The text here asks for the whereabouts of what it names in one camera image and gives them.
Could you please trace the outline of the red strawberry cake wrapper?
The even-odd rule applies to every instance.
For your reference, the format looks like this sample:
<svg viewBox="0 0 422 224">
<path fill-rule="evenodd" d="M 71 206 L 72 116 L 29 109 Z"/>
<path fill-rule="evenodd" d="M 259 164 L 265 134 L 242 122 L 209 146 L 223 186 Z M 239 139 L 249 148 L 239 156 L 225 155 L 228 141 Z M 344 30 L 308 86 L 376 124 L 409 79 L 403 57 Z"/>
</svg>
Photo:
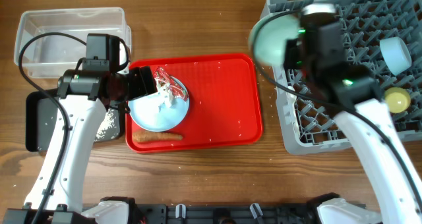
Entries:
<svg viewBox="0 0 422 224">
<path fill-rule="evenodd" d="M 166 82 L 169 82 L 171 84 L 171 91 L 173 92 L 174 98 L 180 98 L 183 101 L 187 101 L 189 98 L 189 95 L 187 93 L 187 90 L 184 89 L 180 83 L 176 82 L 175 79 L 170 76 L 162 67 L 158 67 L 153 77 L 155 81 L 157 80 L 163 80 Z"/>
</svg>

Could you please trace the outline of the green bowl with rice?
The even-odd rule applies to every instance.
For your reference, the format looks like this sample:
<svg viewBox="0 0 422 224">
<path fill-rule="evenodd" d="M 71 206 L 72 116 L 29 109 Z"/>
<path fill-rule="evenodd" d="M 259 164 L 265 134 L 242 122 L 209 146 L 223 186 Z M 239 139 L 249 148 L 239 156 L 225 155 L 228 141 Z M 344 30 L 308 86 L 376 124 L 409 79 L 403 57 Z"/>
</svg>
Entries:
<svg viewBox="0 0 422 224">
<path fill-rule="evenodd" d="M 299 19 L 294 13 L 271 13 L 253 26 L 248 38 L 248 48 L 260 65 L 282 66 L 286 42 L 296 39 L 298 31 Z"/>
</svg>

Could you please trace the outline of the light blue bowl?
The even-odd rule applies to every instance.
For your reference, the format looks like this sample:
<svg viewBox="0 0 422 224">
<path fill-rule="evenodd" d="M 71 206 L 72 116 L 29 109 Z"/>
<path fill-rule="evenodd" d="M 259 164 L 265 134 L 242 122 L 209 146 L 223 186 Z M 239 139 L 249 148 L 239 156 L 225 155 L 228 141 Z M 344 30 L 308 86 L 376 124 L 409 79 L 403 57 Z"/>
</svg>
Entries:
<svg viewBox="0 0 422 224">
<path fill-rule="evenodd" d="M 411 55 L 401 38 L 393 37 L 380 40 L 380 51 L 388 70 L 394 76 L 411 67 Z"/>
</svg>

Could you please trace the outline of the yellow cup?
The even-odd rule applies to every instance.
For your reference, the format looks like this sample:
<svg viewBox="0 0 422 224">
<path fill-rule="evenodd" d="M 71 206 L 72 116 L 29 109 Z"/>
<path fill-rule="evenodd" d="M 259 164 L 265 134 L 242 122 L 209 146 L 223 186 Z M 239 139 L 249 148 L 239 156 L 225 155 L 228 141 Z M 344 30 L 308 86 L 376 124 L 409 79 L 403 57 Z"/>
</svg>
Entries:
<svg viewBox="0 0 422 224">
<path fill-rule="evenodd" d="M 409 93 L 398 87 L 389 88 L 384 93 L 385 102 L 391 113 L 402 113 L 411 104 Z"/>
</svg>

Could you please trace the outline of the small white tissue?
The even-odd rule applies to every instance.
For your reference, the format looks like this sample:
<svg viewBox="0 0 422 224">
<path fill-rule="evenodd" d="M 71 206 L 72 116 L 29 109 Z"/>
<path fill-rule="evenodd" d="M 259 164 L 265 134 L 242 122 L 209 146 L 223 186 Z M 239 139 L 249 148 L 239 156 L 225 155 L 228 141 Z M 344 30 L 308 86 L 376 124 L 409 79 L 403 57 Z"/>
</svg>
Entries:
<svg viewBox="0 0 422 224">
<path fill-rule="evenodd" d="M 170 108 L 173 105 L 174 95 L 171 91 L 171 84 L 163 80 L 157 80 L 157 90 L 159 93 L 158 105 L 164 104 Z"/>
</svg>

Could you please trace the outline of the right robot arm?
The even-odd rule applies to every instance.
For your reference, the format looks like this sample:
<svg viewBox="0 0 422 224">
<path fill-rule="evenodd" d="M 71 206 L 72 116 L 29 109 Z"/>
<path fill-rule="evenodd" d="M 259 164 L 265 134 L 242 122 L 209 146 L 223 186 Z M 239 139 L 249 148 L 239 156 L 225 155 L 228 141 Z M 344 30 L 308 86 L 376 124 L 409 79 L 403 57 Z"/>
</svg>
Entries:
<svg viewBox="0 0 422 224">
<path fill-rule="evenodd" d="M 299 36 L 288 40 L 284 66 L 299 69 L 331 107 L 332 118 L 357 154 L 383 223 L 421 222 L 421 178 L 392 123 L 378 82 L 364 65 L 351 65 L 342 24 L 332 4 L 299 11 Z"/>
</svg>

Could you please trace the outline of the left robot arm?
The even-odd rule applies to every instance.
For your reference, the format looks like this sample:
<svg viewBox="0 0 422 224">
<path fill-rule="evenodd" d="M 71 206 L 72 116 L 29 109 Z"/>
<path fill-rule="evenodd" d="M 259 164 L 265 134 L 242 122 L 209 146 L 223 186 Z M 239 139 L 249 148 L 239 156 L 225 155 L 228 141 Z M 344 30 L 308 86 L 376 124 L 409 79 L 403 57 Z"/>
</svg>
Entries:
<svg viewBox="0 0 422 224">
<path fill-rule="evenodd" d="M 8 209 L 4 223 L 141 223 L 134 198 L 106 197 L 83 210 L 82 190 L 96 133 L 111 102 L 149 96 L 157 91 L 150 67 L 131 69 L 121 63 L 127 46 L 109 34 L 88 34 L 85 57 L 59 78 L 51 94 L 23 78 L 57 109 L 57 118 L 44 164 L 20 209 Z"/>
</svg>

